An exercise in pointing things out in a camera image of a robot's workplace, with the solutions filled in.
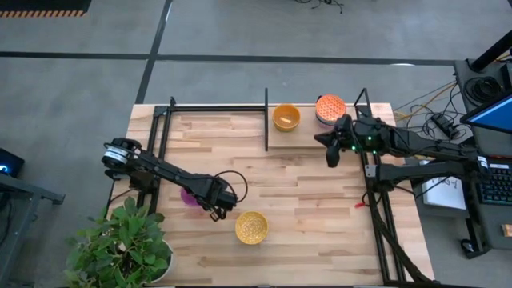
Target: purple cup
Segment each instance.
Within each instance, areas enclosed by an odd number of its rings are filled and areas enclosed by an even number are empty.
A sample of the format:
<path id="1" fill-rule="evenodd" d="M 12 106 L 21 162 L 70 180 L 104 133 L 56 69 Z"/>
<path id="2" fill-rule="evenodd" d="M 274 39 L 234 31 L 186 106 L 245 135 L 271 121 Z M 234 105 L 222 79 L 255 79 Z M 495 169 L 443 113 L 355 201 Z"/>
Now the purple cup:
<path id="1" fill-rule="evenodd" d="M 182 188 L 181 190 L 181 196 L 183 202 L 188 206 L 199 206 L 198 202 L 195 200 L 195 198 L 191 195 L 189 195 L 185 189 Z"/>

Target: yellow bowl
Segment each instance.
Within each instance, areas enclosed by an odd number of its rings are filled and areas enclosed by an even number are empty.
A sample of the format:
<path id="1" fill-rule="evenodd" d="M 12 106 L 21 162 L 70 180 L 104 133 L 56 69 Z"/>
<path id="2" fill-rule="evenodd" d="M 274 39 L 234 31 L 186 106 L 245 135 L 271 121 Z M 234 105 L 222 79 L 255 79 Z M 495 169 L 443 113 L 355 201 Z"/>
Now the yellow bowl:
<path id="1" fill-rule="evenodd" d="M 263 214 L 247 211 L 238 217 L 234 230 L 240 241 L 254 245 L 265 239 L 269 232 L 269 223 Z"/>
<path id="2" fill-rule="evenodd" d="M 272 121 L 275 127 L 282 132 L 290 132 L 301 121 L 301 114 L 292 104 L 281 104 L 274 109 Z"/>

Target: keyboard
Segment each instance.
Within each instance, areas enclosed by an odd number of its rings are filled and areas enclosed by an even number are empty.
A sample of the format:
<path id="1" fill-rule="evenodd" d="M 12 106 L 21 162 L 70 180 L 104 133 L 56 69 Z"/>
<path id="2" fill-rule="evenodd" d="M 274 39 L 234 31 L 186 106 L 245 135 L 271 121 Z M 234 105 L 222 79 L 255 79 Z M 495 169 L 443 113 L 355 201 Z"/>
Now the keyboard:
<path id="1" fill-rule="evenodd" d="M 512 206 L 512 163 L 490 164 L 490 177 L 480 184 L 480 200 L 485 204 Z"/>

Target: green leaves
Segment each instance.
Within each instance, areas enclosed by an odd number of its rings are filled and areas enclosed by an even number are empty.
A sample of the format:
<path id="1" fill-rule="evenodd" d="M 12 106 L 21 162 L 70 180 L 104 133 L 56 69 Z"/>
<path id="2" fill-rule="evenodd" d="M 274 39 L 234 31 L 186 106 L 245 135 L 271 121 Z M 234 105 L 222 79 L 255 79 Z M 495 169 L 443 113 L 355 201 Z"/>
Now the green leaves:
<path id="1" fill-rule="evenodd" d="M 156 256 L 154 256 L 154 254 L 150 254 L 144 257 L 144 261 L 146 261 L 148 264 L 153 264 L 155 259 Z"/>
<path id="2" fill-rule="evenodd" d="M 147 215 L 148 206 L 137 208 L 133 198 L 102 216 L 96 227 L 81 230 L 78 241 L 69 240 L 71 251 L 65 271 L 70 287 L 138 288 L 168 267 L 170 249 L 158 226 L 162 214 Z"/>

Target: gray floor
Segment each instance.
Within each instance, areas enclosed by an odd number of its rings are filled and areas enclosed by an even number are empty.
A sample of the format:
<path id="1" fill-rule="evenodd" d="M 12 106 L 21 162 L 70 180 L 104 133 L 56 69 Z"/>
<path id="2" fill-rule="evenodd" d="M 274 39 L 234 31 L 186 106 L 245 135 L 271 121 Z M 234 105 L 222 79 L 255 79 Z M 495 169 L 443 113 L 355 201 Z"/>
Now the gray floor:
<path id="1" fill-rule="evenodd" d="M 342 2 L 343 15 L 336 6 L 312 10 L 314 2 L 292 0 L 175 0 L 159 53 L 462 59 L 512 27 L 506 0 Z M 85 18 L 2 18 L 0 50 L 149 53 L 163 3 L 93 0 Z M 25 180 L 67 195 L 63 206 L 42 206 L 14 276 L 37 287 L 62 284 L 64 238 L 106 202 L 102 143 L 124 135 L 145 64 L 0 58 L 0 146 L 27 160 Z M 374 102 L 396 107 L 453 78 L 442 66 L 157 62 L 145 103 L 171 95 L 181 103 L 262 102 L 265 87 L 271 102 L 312 102 L 325 93 L 350 101 L 367 87 Z M 511 252 L 466 260 L 460 220 L 422 215 L 422 225 L 437 280 L 510 286 Z"/>

